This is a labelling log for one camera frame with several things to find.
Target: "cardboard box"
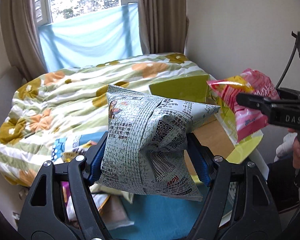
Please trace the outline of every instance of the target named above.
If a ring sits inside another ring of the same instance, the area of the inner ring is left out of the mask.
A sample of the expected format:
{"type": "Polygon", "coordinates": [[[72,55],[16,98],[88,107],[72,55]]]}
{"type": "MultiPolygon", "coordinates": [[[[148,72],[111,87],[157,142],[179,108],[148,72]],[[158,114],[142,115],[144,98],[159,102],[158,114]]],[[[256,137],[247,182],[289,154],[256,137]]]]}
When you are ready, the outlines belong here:
{"type": "MultiPolygon", "coordinates": [[[[234,150],[234,145],[218,120],[205,123],[195,130],[194,134],[201,145],[209,147],[213,155],[220,155],[226,159],[234,150]]],[[[185,151],[185,161],[190,174],[196,175],[187,151],[185,151]]]]}

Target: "bed sheet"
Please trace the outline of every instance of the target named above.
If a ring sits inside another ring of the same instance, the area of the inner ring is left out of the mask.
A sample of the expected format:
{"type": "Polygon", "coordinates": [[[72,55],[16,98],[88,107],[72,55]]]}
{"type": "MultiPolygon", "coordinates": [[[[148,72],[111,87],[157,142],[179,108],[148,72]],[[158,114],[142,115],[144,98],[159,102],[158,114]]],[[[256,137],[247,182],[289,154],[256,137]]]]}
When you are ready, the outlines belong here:
{"type": "Polygon", "coordinates": [[[108,84],[149,92],[150,84],[198,75],[208,74],[179,53],[44,74],[14,94],[0,127],[0,172],[12,184],[31,186],[57,138],[106,131],[108,84]]]}

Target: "bag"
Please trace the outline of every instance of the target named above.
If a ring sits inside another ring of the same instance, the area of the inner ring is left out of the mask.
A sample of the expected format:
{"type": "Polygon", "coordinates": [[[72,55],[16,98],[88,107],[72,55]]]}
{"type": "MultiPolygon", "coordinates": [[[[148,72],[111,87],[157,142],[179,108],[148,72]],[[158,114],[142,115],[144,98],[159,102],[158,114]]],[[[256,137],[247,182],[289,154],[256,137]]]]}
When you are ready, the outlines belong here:
{"type": "Polygon", "coordinates": [[[122,190],[117,190],[115,188],[110,188],[110,187],[106,187],[106,186],[102,186],[99,184],[93,184],[92,186],[90,186],[90,191],[91,193],[95,194],[95,193],[99,193],[99,192],[104,192],[107,194],[111,194],[111,195],[117,195],[117,196],[123,196],[125,198],[126,201],[128,201],[130,204],[133,203],[133,193],[130,192],[126,192],[126,191],[122,191],[122,190]]]}
{"type": "Polygon", "coordinates": [[[186,134],[220,106],[109,85],[109,134],[98,184],[135,194],[201,201],[184,160],[186,134]]]}
{"type": "Polygon", "coordinates": [[[236,96],[240,92],[251,93],[271,99],[280,99],[269,77],[258,70],[246,69],[240,76],[224,80],[207,81],[213,91],[234,112],[238,142],[268,125],[267,116],[260,110],[239,106],[236,96]]]}
{"type": "MultiPolygon", "coordinates": [[[[104,205],[107,203],[107,201],[109,200],[110,195],[109,194],[92,194],[92,198],[93,198],[94,203],[96,204],[98,212],[100,214],[102,214],[102,209],[103,209],[104,205]]],[[[68,215],[69,221],[77,221],[77,216],[75,215],[75,212],[74,212],[74,206],[73,206],[71,196],[69,197],[66,210],[67,210],[67,215],[68,215]]]]}

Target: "white printed snack bag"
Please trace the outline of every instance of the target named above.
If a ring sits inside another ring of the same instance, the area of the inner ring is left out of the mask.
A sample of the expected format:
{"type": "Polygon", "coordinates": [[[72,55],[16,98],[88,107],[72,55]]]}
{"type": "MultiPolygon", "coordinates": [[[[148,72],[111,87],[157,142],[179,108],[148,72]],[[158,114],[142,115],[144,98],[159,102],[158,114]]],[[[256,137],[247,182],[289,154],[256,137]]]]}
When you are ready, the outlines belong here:
{"type": "Polygon", "coordinates": [[[201,201],[184,160],[186,134],[220,106],[109,85],[108,138],[96,183],[135,194],[201,201]]]}

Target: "person's hand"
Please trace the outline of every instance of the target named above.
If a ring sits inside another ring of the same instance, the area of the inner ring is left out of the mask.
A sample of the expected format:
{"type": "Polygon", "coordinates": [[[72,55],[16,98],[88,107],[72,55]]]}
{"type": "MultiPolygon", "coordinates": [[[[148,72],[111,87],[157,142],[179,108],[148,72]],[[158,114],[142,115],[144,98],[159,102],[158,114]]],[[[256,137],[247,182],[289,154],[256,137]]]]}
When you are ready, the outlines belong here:
{"type": "MultiPolygon", "coordinates": [[[[289,132],[296,132],[295,130],[288,128],[289,132]]],[[[300,169],[300,142],[298,141],[298,138],[296,137],[294,139],[293,145],[292,145],[292,149],[293,149],[293,167],[295,169],[300,169]]]]}

